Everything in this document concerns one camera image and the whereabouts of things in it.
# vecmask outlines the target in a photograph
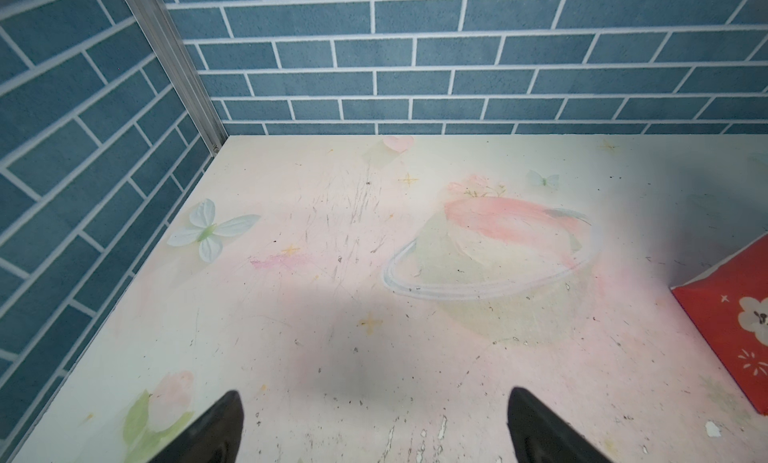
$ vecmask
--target green leaf illustration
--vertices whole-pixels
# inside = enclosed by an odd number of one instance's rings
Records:
[[[147,390],[139,396],[138,400],[130,407],[128,416],[123,425],[123,441],[131,447],[147,426],[149,418],[149,392]]]

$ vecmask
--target red box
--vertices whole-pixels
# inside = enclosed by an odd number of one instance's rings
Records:
[[[768,415],[768,233],[672,294],[755,410]]]

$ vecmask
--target white butterfly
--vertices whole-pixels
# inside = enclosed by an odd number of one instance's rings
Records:
[[[236,237],[242,235],[261,217],[259,215],[243,215],[225,221],[221,225],[214,223],[216,206],[207,198],[190,214],[192,228],[182,228],[168,238],[171,247],[183,247],[193,242],[200,242],[200,258],[206,263],[213,263],[221,255],[224,244],[219,237]]]
[[[528,179],[528,184],[533,187],[549,187],[552,190],[560,188],[560,175],[549,175],[544,178],[542,175],[530,170],[526,178]]]

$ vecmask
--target floor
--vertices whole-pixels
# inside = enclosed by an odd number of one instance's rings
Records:
[[[762,136],[232,137],[15,461],[143,461],[229,389],[239,461],[515,461],[516,385],[612,461],[762,461],[668,288],[766,185]]]

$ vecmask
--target blue brick tile wall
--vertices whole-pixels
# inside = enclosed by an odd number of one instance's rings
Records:
[[[5,463],[210,155],[124,0],[0,0],[0,28]],[[254,45],[265,46],[274,62],[272,45]],[[208,61],[253,68],[242,63],[254,64],[253,53],[229,47]],[[241,55],[239,65],[233,55]],[[244,75],[240,80],[250,94]],[[268,103],[283,105],[291,120],[287,102]]]
[[[165,1],[231,134],[768,124],[768,0]]]

